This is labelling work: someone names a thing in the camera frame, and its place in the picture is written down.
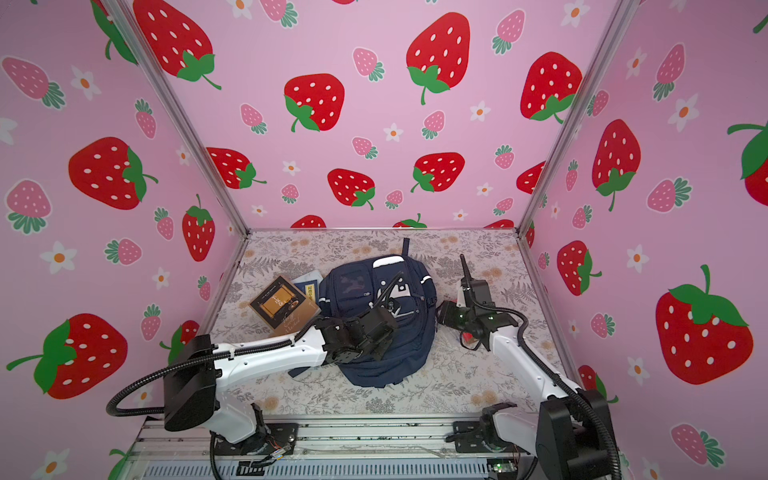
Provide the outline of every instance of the backpack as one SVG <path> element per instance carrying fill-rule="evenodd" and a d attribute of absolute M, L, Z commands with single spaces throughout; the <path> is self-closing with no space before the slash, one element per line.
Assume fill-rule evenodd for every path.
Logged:
<path fill-rule="evenodd" d="M 408 256 L 409 243 L 409 239 L 403 239 L 401 255 L 338 266 L 319 285 L 317 304 L 322 315 L 351 318 L 371 308 L 398 272 L 404 274 L 389 296 L 396 301 L 396 310 L 390 312 L 398 330 L 382 359 L 377 361 L 368 355 L 339 364 L 354 385 L 383 388 L 400 383 L 424 366 L 432 348 L 437 292 L 424 264 Z"/>

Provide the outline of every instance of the white flower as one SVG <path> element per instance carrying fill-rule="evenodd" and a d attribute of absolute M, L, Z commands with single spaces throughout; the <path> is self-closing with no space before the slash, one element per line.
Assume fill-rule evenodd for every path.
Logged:
<path fill-rule="evenodd" d="M 152 276 L 152 280 L 157 282 L 157 289 L 161 289 L 164 286 L 168 286 L 168 277 L 170 277 L 170 272 L 166 272 L 163 270 L 163 267 L 160 266 L 157 268 L 157 275 Z"/>
<path fill-rule="evenodd" d="M 638 385 L 643 385 L 643 379 L 646 379 L 650 377 L 650 373 L 646 369 L 643 368 L 643 359 L 632 359 L 632 357 L 628 356 L 627 360 L 629 361 L 629 370 L 627 370 L 627 373 L 629 373 L 629 376 L 633 376 L 635 380 L 637 380 Z"/>
<path fill-rule="evenodd" d="M 64 460 L 69 455 L 69 449 L 64 450 L 62 453 L 56 454 L 54 452 L 48 452 L 45 454 L 45 460 L 42 467 L 35 470 L 30 478 L 37 480 L 52 480 L 54 475 L 59 475 L 67 471 L 67 464 Z"/>
<path fill-rule="evenodd" d="M 64 245 L 61 245 L 61 242 L 56 241 L 53 244 L 53 251 L 41 253 L 40 258 L 46 262 L 51 262 L 51 275 L 53 275 L 62 268 L 65 270 L 74 270 L 72 259 L 77 254 L 77 250 L 73 248 L 65 250 Z"/>
<path fill-rule="evenodd" d="M 94 94 L 98 95 L 101 93 L 99 87 L 94 83 L 94 75 L 91 72 L 86 71 L 83 73 L 79 68 L 72 65 L 72 73 L 74 74 L 74 78 L 72 78 L 70 84 L 73 87 L 82 90 L 88 100 L 92 100 Z"/>
<path fill-rule="evenodd" d="M 629 260 L 627 261 L 627 268 L 634 267 L 638 273 L 643 272 L 643 263 L 647 263 L 648 260 L 650 260 L 650 258 L 648 258 L 646 255 L 643 255 L 642 245 L 638 245 L 634 250 L 627 248 L 627 255 L 629 256 Z"/>
<path fill-rule="evenodd" d="M 565 16 L 563 21 L 560 22 L 560 26 L 564 27 L 571 24 L 576 28 L 581 21 L 581 16 L 589 12 L 589 5 L 584 5 L 584 0 L 576 0 L 573 3 L 566 3 L 564 10 Z"/>
<path fill-rule="evenodd" d="M 243 16 L 249 20 L 251 19 L 249 8 L 253 5 L 253 0 L 227 0 L 227 3 L 232 5 L 232 15 L 234 18 Z"/>
<path fill-rule="evenodd" d="M 645 61 L 647 56 L 647 53 L 643 53 L 639 48 L 637 49 L 634 56 L 627 60 L 627 78 L 631 76 L 637 77 L 640 74 L 640 65 Z"/>
<path fill-rule="evenodd" d="M 491 111 L 489 107 L 485 106 L 485 100 L 481 101 L 477 106 L 470 107 L 469 111 L 472 112 L 472 116 L 469 118 L 469 120 L 480 120 L 485 121 L 486 114 Z"/>
<path fill-rule="evenodd" d="M 402 130 L 399 130 L 397 128 L 397 125 L 392 124 L 391 127 L 385 128 L 384 133 L 386 134 L 386 140 L 394 140 L 396 142 L 400 142 L 400 135 L 402 135 Z"/>
<path fill-rule="evenodd" d="M 493 190 L 493 187 L 489 187 L 488 182 L 485 182 L 483 185 L 478 187 L 478 196 L 484 195 L 487 197 L 488 194 L 491 193 L 491 190 Z"/>
<path fill-rule="evenodd" d="M 699 94 L 694 94 L 694 96 L 689 98 L 688 101 L 685 101 L 682 98 L 678 98 L 674 104 L 675 112 L 672 114 L 667 123 L 677 124 L 677 131 L 683 131 L 685 124 L 689 120 L 693 120 L 699 116 L 698 109 L 694 108 L 696 105 L 696 100 L 698 99 Z"/>
<path fill-rule="evenodd" d="M 10 118 L 0 118 L 0 141 L 3 141 L 8 145 L 13 145 L 11 130 L 17 126 L 18 124 Z"/>
<path fill-rule="evenodd" d="M 296 166 L 296 162 L 283 162 L 283 171 L 288 172 L 291 177 L 296 176 L 296 172 L 300 172 L 301 169 Z"/>

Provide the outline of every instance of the red strawberry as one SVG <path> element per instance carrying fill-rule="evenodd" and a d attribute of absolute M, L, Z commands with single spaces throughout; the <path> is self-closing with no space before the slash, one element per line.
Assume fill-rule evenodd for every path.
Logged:
<path fill-rule="evenodd" d="M 685 46 L 681 43 L 672 47 L 659 65 L 654 85 L 654 99 L 662 101 L 674 90 L 674 81 L 680 78 L 685 68 Z"/>
<path fill-rule="evenodd" d="M 317 215 L 307 215 L 305 217 L 301 217 L 300 219 L 298 219 L 290 227 L 291 228 L 325 228 L 326 222 L 322 218 L 318 217 Z"/>
<path fill-rule="evenodd" d="M 571 106 L 579 85 L 581 70 L 576 65 L 559 53 L 545 53 L 528 70 L 520 112 L 532 120 L 543 121 L 554 116 L 563 123 L 558 113 Z"/>
<path fill-rule="evenodd" d="M 128 344 L 104 319 L 80 313 L 57 326 L 45 337 L 42 355 L 10 362 L 5 368 L 33 359 L 35 383 L 54 399 L 64 400 L 87 392 L 115 373 L 125 362 Z"/>
<path fill-rule="evenodd" d="M 149 108 L 149 104 L 144 101 L 143 98 L 136 100 L 136 123 L 139 124 L 139 128 L 144 132 L 147 138 L 154 138 L 154 134 L 157 131 L 157 122 L 152 116 L 152 109 Z"/>
<path fill-rule="evenodd" d="M 603 275 L 602 272 L 592 273 L 592 255 L 584 242 L 579 240 L 560 249 L 557 264 L 565 286 L 575 296 L 587 291 L 590 277 Z"/>
<path fill-rule="evenodd" d="M 518 177 L 518 190 L 524 191 L 527 194 L 533 194 L 533 189 L 538 183 L 538 178 L 541 176 L 542 170 L 544 170 L 544 162 L 528 168 L 521 173 Z"/>
<path fill-rule="evenodd" d="M 134 0 L 134 15 L 160 66 L 174 77 L 208 80 L 214 71 L 214 47 L 200 26 L 163 0 Z"/>
<path fill-rule="evenodd" d="M 264 180 L 256 180 L 256 168 L 250 163 L 248 157 L 239 151 L 229 148 L 206 147 L 211 160 L 221 175 L 224 184 L 234 190 L 250 187 L 253 182 L 265 184 Z"/>
<path fill-rule="evenodd" d="M 656 329 L 670 371 L 693 385 L 711 382 L 739 368 L 752 354 L 753 340 L 739 310 L 710 295 L 710 268 L 701 266 L 705 291 L 681 285 L 656 305 Z"/>
<path fill-rule="evenodd" d="M 718 446 L 718 441 L 704 430 L 699 432 L 693 426 L 681 423 L 670 429 L 670 435 L 675 445 L 699 465 L 709 462 L 714 468 L 719 468 L 725 463 L 725 452 Z"/>
<path fill-rule="evenodd" d="M 741 154 L 741 178 L 746 192 L 768 206 L 768 124 L 738 124 L 728 127 L 728 134 L 739 130 L 759 130 Z"/>
<path fill-rule="evenodd" d="M 331 74 L 304 75 L 288 80 L 284 96 L 286 108 L 296 117 L 290 126 L 296 131 L 301 122 L 307 130 L 330 130 L 339 121 L 344 105 L 344 85 Z"/>
<path fill-rule="evenodd" d="M 46 107 L 56 110 L 65 106 L 64 92 L 56 82 L 48 82 L 48 76 L 42 68 L 10 55 L 3 57 L 2 67 L 16 87 L 32 100 L 42 101 Z"/>
<path fill-rule="evenodd" d="M 147 193 L 144 166 L 125 142 L 105 137 L 69 159 L 69 179 L 81 192 L 119 210 L 138 207 Z"/>
<path fill-rule="evenodd" d="M 197 205 L 193 205 L 184 214 L 181 220 L 181 233 L 187 242 L 187 249 L 196 262 L 202 262 L 208 256 L 210 246 L 216 235 L 216 225 L 208 210 L 203 208 L 200 195 L 197 197 Z"/>
<path fill-rule="evenodd" d="M 427 192 L 446 190 L 464 170 L 464 164 L 464 157 L 455 152 L 424 155 L 413 166 L 413 180 L 418 183 L 413 186 L 411 193 L 416 187 Z"/>
<path fill-rule="evenodd" d="M 608 211 L 614 209 L 616 192 L 629 186 L 640 166 L 640 144 L 623 120 L 614 120 L 603 131 L 592 164 L 592 184 L 603 197 L 613 195 Z"/>
<path fill-rule="evenodd" d="M 13 230 L 29 235 L 47 227 L 43 219 L 51 214 L 51 201 L 37 182 L 20 180 L 5 196 L 5 204 L 12 211 L 7 218 Z"/>
<path fill-rule="evenodd" d="M 157 335 L 160 324 L 160 307 L 153 303 L 144 312 L 144 319 L 141 320 L 141 335 L 149 342 Z"/>
<path fill-rule="evenodd" d="M 446 13 L 435 20 L 408 47 L 406 66 L 411 80 L 438 94 L 455 87 L 469 65 L 469 20 L 460 13 Z"/>

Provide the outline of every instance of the strawberry wallpaper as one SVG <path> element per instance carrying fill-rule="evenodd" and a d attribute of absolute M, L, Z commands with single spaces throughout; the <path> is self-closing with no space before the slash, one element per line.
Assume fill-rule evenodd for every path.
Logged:
<path fill-rule="evenodd" d="M 4 476 L 115 480 L 141 419 L 107 401 L 197 333 L 238 237 L 100 2 L 13 2 L 0 45 Z"/>
<path fill-rule="evenodd" d="M 456 228 L 519 223 L 614 3 L 132 5 L 252 228 Z"/>
<path fill-rule="evenodd" d="M 737 5 L 642 2 L 528 230 L 625 478 L 765 476 L 768 10 Z"/>

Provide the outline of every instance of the strawberry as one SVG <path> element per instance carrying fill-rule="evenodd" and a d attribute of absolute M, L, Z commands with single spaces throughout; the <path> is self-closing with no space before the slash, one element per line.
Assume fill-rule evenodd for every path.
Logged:
<path fill-rule="evenodd" d="M 157 232 L 165 239 L 174 237 L 174 219 L 168 216 L 168 210 L 158 208 L 154 211 L 154 221 L 157 222 Z"/>
<path fill-rule="evenodd" d="M 464 164 L 464 157 L 455 152 L 424 155 L 413 166 L 413 180 L 417 183 L 411 193 L 416 187 L 427 192 L 446 190 L 464 170 Z"/>
<path fill-rule="evenodd" d="M 299 12 L 293 9 L 293 3 L 286 0 L 260 0 L 261 8 L 273 22 L 280 22 L 283 28 L 293 28 L 299 22 Z"/>
<path fill-rule="evenodd" d="M 570 242 L 558 252 L 558 272 L 565 286 L 575 296 L 580 296 L 589 288 L 590 277 L 602 276 L 602 272 L 592 273 L 592 255 L 587 246 L 579 240 Z"/>
<path fill-rule="evenodd" d="M 216 235 L 216 225 L 214 219 L 203 208 L 200 202 L 200 195 L 197 197 L 197 205 L 193 205 L 184 214 L 181 220 L 181 233 L 184 234 L 184 241 L 187 242 L 187 249 L 196 262 L 202 262 L 208 256 L 210 246 L 214 242 Z"/>
<path fill-rule="evenodd" d="M 656 305 L 656 329 L 670 371 L 693 385 L 739 368 L 752 354 L 752 334 L 739 310 L 710 295 L 710 268 L 701 266 L 706 289 L 681 285 Z"/>
<path fill-rule="evenodd" d="M 654 100 L 662 101 L 674 90 L 674 81 L 680 78 L 685 68 L 685 46 L 681 43 L 673 46 L 667 57 L 659 65 L 654 85 Z"/>
<path fill-rule="evenodd" d="M 503 55 L 512 50 L 512 44 L 523 35 L 525 11 L 517 9 L 504 17 L 496 27 L 496 37 L 493 38 L 492 48 L 496 55 Z"/>
<path fill-rule="evenodd" d="M 509 145 L 502 145 L 496 150 L 496 159 L 494 163 L 502 170 L 507 170 L 512 166 L 512 162 L 515 161 L 515 154 L 512 153 L 512 147 Z"/>
<path fill-rule="evenodd" d="M 6 55 L 2 59 L 2 67 L 16 87 L 32 100 L 42 101 L 46 107 L 56 110 L 66 105 L 64 92 L 58 83 L 49 82 L 48 76 L 37 65 Z"/>
<path fill-rule="evenodd" d="M 149 342 L 157 335 L 160 324 L 160 307 L 153 303 L 144 312 L 144 319 L 141 320 L 141 335 Z"/>
<path fill-rule="evenodd" d="M 200 26 L 163 0 L 134 0 L 134 15 L 160 66 L 187 81 L 214 71 L 214 47 Z"/>
<path fill-rule="evenodd" d="M 427 118 L 424 119 L 424 128 L 422 128 L 422 136 L 427 139 L 431 140 L 433 138 L 437 138 L 437 134 L 442 131 L 442 129 L 445 126 L 445 112 L 442 110 L 437 110 L 429 114 Z"/>
<path fill-rule="evenodd" d="M 682 207 L 690 199 L 692 190 L 693 187 L 685 178 L 677 178 L 674 182 L 669 178 L 664 179 L 648 195 L 648 208 L 663 214 L 669 213 L 673 207 Z"/>
<path fill-rule="evenodd" d="M 527 194 L 533 194 L 533 189 L 538 183 L 538 178 L 541 176 L 542 170 L 544 170 L 544 162 L 528 168 L 521 173 L 517 182 L 518 190 L 524 191 Z"/>
<path fill-rule="evenodd" d="M 571 225 L 574 226 L 574 228 L 578 228 L 579 230 L 583 229 L 587 226 L 587 223 L 589 223 L 592 220 L 592 207 L 589 205 L 584 205 L 583 207 L 579 207 L 576 210 L 576 213 L 574 214 L 573 220 L 571 220 Z"/>
<path fill-rule="evenodd" d="M 322 218 L 318 217 L 317 215 L 307 215 L 305 217 L 301 217 L 300 219 L 298 219 L 290 227 L 291 228 L 325 228 L 326 222 Z"/>
<path fill-rule="evenodd" d="M 731 125 L 728 134 L 740 130 L 760 131 L 741 153 L 741 178 L 750 197 L 768 206 L 768 123 Z"/>
<path fill-rule="evenodd" d="M 42 355 L 10 362 L 5 368 L 33 359 L 35 383 L 54 399 L 64 400 L 87 392 L 115 373 L 125 362 L 128 344 L 104 319 L 80 313 L 53 329 L 45 337 Z"/>
<path fill-rule="evenodd" d="M 469 20 L 460 13 L 446 13 L 435 20 L 408 47 L 406 65 L 411 80 L 433 94 L 455 87 L 469 65 Z"/>
<path fill-rule="evenodd" d="M 499 215 L 506 214 L 507 210 L 512 208 L 512 203 L 514 202 L 515 201 L 511 197 L 505 198 L 504 200 L 496 204 L 496 208 L 493 209 L 493 214 L 496 215 L 497 217 Z"/>
<path fill-rule="evenodd" d="M 373 210 L 371 199 L 376 195 L 376 184 L 367 175 L 351 170 L 336 168 L 328 173 L 328 185 L 336 199 L 347 207 L 362 207 L 368 204 Z"/>
<path fill-rule="evenodd" d="M 206 302 L 210 300 L 210 282 L 205 276 L 197 279 L 197 288 L 200 290 L 200 298 Z"/>
<path fill-rule="evenodd" d="M 581 70 L 566 57 L 550 51 L 537 58 L 528 70 L 520 112 L 523 117 L 543 121 L 571 106 L 581 85 Z"/>
<path fill-rule="evenodd" d="M 571 160 L 571 163 L 568 164 L 568 173 L 565 175 L 565 190 L 569 192 L 576 186 L 576 180 L 578 179 L 578 172 L 576 170 L 578 170 L 578 162 Z"/>
<path fill-rule="evenodd" d="M 398 223 L 395 223 L 392 225 L 392 228 L 426 228 L 425 223 L 421 223 L 422 215 L 419 214 L 419 216 L 416 218 L 416 220 L 408 219 L 408 220 L 402 220 Z"/>
<path fill-rule="evenodd" d="M 331 74 L 304 75 L 288 80 L 284 96 L 286 108 L 296 117 L 290 126 L 296 132 L 301 122 L 307 130 L 330 130 L 339 121 L 344 105 L 344 85 Z"/>
<path fill-rule="evenodd" d="M 373 142 L 363 137 L 354 137 L 352 139 L 352 146 L 360 157 L 365 157 L 368 160 L 379 156 L 379 151 L 373 146 Z"/>
<path fill-rule="evenodd" d="M 138 207 L 147 193 L 149 178 L 139 157 L 125 142 L 105 137 L 83 148 L 69 159 L 69 179 L 90 198 L 118 210 Z"/>
<path fill-rule="evenodd" d="M 51 201 L 39 183 L 20 180 L 5 196 L 5 204 L 12 211 L 7 218 L 13 230 L 29 235 L 47 227 L 43 219 L 51 214 Z"/>
<path fill-rule="evenodd" d="M 242 104 L 240 106 L 240 118 L 243 119 L 243 123 L 250 127 L 250 130 L 257 134 L 263 135 L 266 133 L 266 123 L 264 123 L 264 117 L 261 116 L 256 108 L 251 107 L 248 104 Z"/>
<path fill-rule="evenodd" d="M 670 435 L 675 445 L 699 465 L 709 462 L 714 468 L 719 468 L 725 463 L 725 452 L 718 441 L 704 430 L 699 432 L 693 426 L 681 423 L 670 429 Z"/>
<path fill-rule="evenodd" d="M 386 196 L 386 202 L 385 205 L 390 210 L 394 210 L 397 207 L 400 206 L 402 203 L 402 191 L 400 190 L 393 190 L 389 192 L 389 195 Z"/>
<path fill-rule="evenodd" d="M 605 315 L 602 313 L 596 314 L 592 317 L 592 321 L 589 324 L 592 327 L 592 331 L 597 333 L 602 339 L 613 336 L 616 331 L 616 323 L 607 313 Z"/>
<path fill-rule="evenodd" d="M 368 77 L 370 81 L 379 81 L 384 78 L 384 65 L 372 51 L 355 48 L 355 51 L 352 52 L 352 60 L 355 61 L 357 73 L 363 77 Z"/>
<path fill-rule="evenodd" d="M 256 168 L 250 163 L 248 157 L 239 151 L 229 148 L 206 147 L 211 160 L 214 161 L 216 169 L 229 188 L 239 190 L 250 187 L 253 182 L 265 184 L 264 180 L 256 180 Z"/>
<path fill-rule="evenodd" d="M 160 347 L 170 350 L 168 353 L 168 365 L 173 363 L 179 356 L 179 353 L 181 353 L 181 350 L 184 349 L 184 346 L 197 336 L 197 329 L 199 328 L 200 325 L 198 325 L 197 322 L 194 320 L 187 320 L 174 332 L 174 336 L 170 340 L 170 346 L 165 346 L 164 343 L 160 342 Z"/>
<path fill-rule="evenodd" d="M 603 131 L 598 152 L 592 164 L 592 184 L 603 197 L 612 195 L 614 209 L 616 192 L 629 186 L 640 166 L 640 144 L 623 120 L 614 120 Z"/>

